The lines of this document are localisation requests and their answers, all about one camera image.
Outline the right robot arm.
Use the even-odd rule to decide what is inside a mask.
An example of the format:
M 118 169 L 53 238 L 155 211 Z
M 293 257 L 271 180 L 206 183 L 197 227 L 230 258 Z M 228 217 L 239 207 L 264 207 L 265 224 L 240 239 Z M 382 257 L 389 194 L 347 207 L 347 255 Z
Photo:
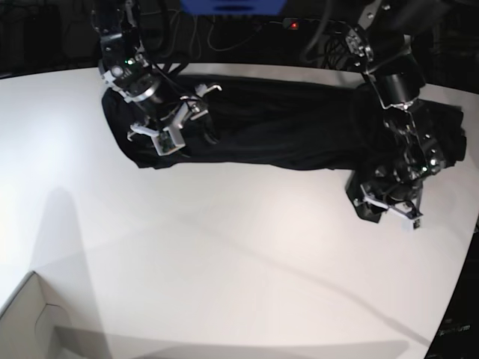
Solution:
M 153 55 L 164 52 L 170 40 L 168 7 L 164 1 L 158 7 L 161 41 L 154 49 L 144 44 L 138 1 L 95 1 L 91 18 L 100 38 L 99 71 L 109 94 L 122 99 L 128 111 L 141 111 L 120 117 L 105 113 L 118 146 L 139 141 L 167 156 L 186 146 L 185 123 L 209 114 L 204 96 L 220 86 L 200 84 L 190 91 L 175 80 L 184 64 L 174 70 L 158 67 Z

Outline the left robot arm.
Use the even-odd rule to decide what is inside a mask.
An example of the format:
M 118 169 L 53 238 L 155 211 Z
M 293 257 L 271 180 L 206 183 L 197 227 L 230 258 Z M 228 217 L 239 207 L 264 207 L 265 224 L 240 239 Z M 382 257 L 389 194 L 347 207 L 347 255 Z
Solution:
M 412 54 L 412 39 L 451 6 L 451 1 L 320 2 L 320 24 L 302 58 L 318 44 L 327 22 L 341 23 L 347 51 L 395 141 L 390 154 L 369 160 L 348 180 L 348 198 L 363 220 L 378 222 L 393 212 L 419 228 L 424 181 L 448 163 L 430 108 L 420 98 L 426 81 Z

